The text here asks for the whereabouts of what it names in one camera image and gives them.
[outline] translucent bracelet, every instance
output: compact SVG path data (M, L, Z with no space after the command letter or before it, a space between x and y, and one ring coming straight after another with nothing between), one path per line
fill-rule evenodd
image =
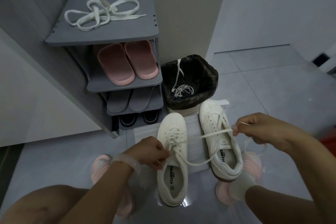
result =
M139 161L137 161L136 159L128 156L127 154L120 153L117 156L112 158L112 162L113 161L121 161L121 162L124 162L124 163L130 165L131 167L133 167L133 169L135 170L135 172L137 173L138 176L141 173L141 165L140 165Z

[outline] tile floor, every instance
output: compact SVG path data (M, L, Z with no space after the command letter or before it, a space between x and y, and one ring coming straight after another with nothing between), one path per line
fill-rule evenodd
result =
M230 123L263 112L291 122L318 136L336 124L336 80L305 62L289 45L217 53L211 63L219 72L212 99L228 99ZM90 166L102 153L116 154L131 144L129 133L111 139L102 131L26 144L13 174L0 215L32 190L68 184L90 188ZM240 146L244 136L238 137ZM249 150L260 151L251 143ZM268 147L261 157L262 185L297 197L310 198L293 161ZM189 175L183 206L162 206L155 186L140 188L131 180L136 208L129 220L114 223L259 223L242 203L222 205L214 193L216 179L207 169Z

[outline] white shoelace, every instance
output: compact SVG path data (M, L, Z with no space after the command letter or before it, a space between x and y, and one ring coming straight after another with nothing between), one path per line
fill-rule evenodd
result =
M137 6L132 10L117 12L118 9L116 6L126 2L135 3ZM106 0L89 0L87 1L86 6L91 11L90 13L79 10L67 10L64 13L64 18L66 22L68 22L71 26L77 26L78 29L81 31L90 31L92 29L98 28L99 26L109 23L110 21L132 20L142 16L146 16L146 14L134 15L139 10L139 2L137 0L118 0L111 5ZM79 18L76 22L71 22L68 18L69 13L86 15L82 18ZM89 27L82 27L82 24L91 20L95 20L96 24Z
M217 113L214 113L212 111L209 111L206 113L206 117L207 116L212 116L212 115L217 115L219 116L219 119L218 119L218 123L217 123L217 127L220 128L223 121L225 120L224 118L224 111L221 113L221 114L217 114ZM214 136L214 135L218 135L218 134L222 134L222 133L227 133L227 132L232 132L233 130L231 128L228 128L228 129L223 129L223 130L219 130L219 131L216 131L216 132L213 132L213 133L209 133L209 134L206 134L204 136L200 136L200 137L195 137L195 138L189 138L188 140L185 140L185 141L180 141L182 139L182 132L179 131L178 128L171 128L167 134L167 137L168 139L170 140L170 145L169 145L169 149L168 150L171 150L172 146L176 146L178 144L181 144L181 143L186 143L188 141L191 141L191 140L199 140L199 139L202 139L202 138L206 138L206 137L209 137L209 136ZM217 151L218 151L218 147L219 147L219 139L220 137L218 137L216 139L216 142L215 142L215 150L214 150L214 153L210 156L209 159L207 159L206 161L202 162L202 163L191 163L189 162L187 159L184 159L182 156L180 156L182 158L182 160L187 163L188 165L190 166L194 166L194 167L198 167L198 166L202 166L208 162L210 162L216 155ZM250 143L252 139L247 139L245 142L244 142L244 152L245 154L249 155L246 151L246 147L247 145ZM258 157L260 157L261 155L264 154L264 152L266 151L267 149L267 144L264 144L264 149L262 150L262 152L260 154L257 154Z
M186 92L186 93L191 94L191 95L194 94L194 89L191 86L186 85L186 84L183 84L183 85L181 85L181 86L179 86L179 87L177 87L175 89L176 84L177 84L177 79L179 78L180 72L181 72L181 74L184 77L184 73L183 73L182 69L180 69L180 63L181 63L181 59L178 59L177 60L177 76L176 76L176 81L175 81L175 84L174 84L174 86L173 86L173 88L171 90L171 92L175 92L175 97L182 97L182 92Z

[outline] pink slipper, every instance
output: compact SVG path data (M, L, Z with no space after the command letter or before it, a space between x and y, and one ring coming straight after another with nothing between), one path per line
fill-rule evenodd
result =
M260 158L252 151L248 151L247 154L243 153L241 157L243 159L243 170L249 172L256 182L259 181L263 171ZM218 182L215 189L218 200L225 205L236 202L229 194L229 185L230 183L227 182Z
M134 81L134 71L121 44L97 44L93 46L93 52L113 84L124 86Z
M140 79L149 80L158 75L159 69L148 40L126 43L125 52Z
M94 185L110 167L111 160L112 158L107 154L100 155L98 158L95 159L91 167L91 179ZM120 219L124 219L133 212L133 209L134 199L129 188L126 187L115 215Z

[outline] red object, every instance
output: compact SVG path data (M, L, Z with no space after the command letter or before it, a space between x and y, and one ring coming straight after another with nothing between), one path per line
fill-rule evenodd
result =
M336 157L336 126L320 142Z

